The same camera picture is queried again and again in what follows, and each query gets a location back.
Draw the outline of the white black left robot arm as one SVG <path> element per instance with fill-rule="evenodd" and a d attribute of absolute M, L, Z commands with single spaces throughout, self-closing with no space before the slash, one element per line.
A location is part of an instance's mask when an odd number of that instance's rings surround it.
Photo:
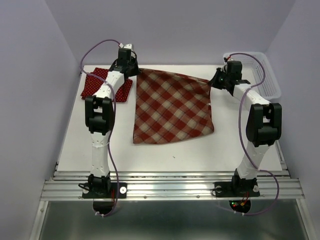
<path fill-rule="evenodd" d="M 133 46 L 121 46 L 102 85 L 84 100 L 85 125 L 91 134 L 92 143 L 90 175 L 86 183 L 80 184 L 85 193 L 95 193 L 100 197 L 111 193 L 108 153 L 115 125 L 116 93 L 129 77 L 139 73 Z"/>

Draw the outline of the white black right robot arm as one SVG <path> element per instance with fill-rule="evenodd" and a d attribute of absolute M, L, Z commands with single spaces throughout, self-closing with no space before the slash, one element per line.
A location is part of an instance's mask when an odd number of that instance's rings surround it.
<path fill-rule="evenodd" d="M 216 70 L 210 86 L 228 91 L 240 101 L 240 108 L 249 111 L 245 135 L 247 144 L 242 144 L 244 156 L 235 169 L 231 181 L 215 182 L 214 195 L 218 198 L 258 197 L 260 195 L 257 175 L 265 153 L 282 134 L 282 106 L 271 103 L 255 90 L 250 82 L 242 78 L 240 61 L 226 61 Z"/>

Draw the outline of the red polka dot skirt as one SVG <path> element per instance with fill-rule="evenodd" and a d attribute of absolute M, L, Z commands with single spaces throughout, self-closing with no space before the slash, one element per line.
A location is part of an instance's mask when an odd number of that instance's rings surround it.
<path fill-rule="evenodd" d="M 108 76 L 108 69 L 96 67 L 91 74 L 101 77 L 106 80 Z M 84 100 L 88 96 L 92 96 L 96 91 L 99 90 L 101 85 L 104 83 L 103 80 L 96 78 L 94 76 L 86 76 L 84 82 L 84 89 L 81 93 L 81 99 Z M 127 79 L 124 81 L 124 84 L 117 90 L 115 94 L 115 99 L 117 103 L 126 103 L 128 100 L 129 93 L 131 91 L 133 81 Z"/>

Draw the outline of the red plaid skirt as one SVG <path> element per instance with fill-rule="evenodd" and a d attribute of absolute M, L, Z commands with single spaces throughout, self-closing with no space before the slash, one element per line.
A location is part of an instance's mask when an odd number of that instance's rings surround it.
<path fill-rule="evenodd" d="M 206 79 L 141 69 L 136 78 L 132 141 L 163 145 L 212 134 L 211 88 Z"/>

